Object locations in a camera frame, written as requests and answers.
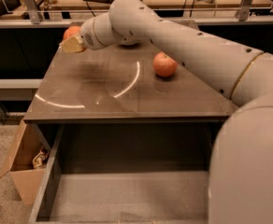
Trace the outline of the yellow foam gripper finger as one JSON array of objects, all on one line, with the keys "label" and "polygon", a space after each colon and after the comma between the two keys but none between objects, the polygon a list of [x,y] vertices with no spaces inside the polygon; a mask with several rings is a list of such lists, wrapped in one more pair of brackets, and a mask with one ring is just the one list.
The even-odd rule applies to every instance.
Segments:
[{"label": "yellow foam gripper finger", "polygon": [[60,47],[65,53],[80,53],[86,50],[83,39],[79,34],[74,34],[63,40]]}]

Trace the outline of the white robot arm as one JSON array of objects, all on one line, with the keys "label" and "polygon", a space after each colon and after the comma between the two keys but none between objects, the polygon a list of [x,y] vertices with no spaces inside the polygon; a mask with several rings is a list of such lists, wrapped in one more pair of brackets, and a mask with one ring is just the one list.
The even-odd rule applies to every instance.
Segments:
[{"label": "white robot arm", "polygon": [[209,224],[273,224],[273,55],[160,18],[140,0],[115,0],[62,42],[65,52],[152,43],[239,109],[210,161]]}]

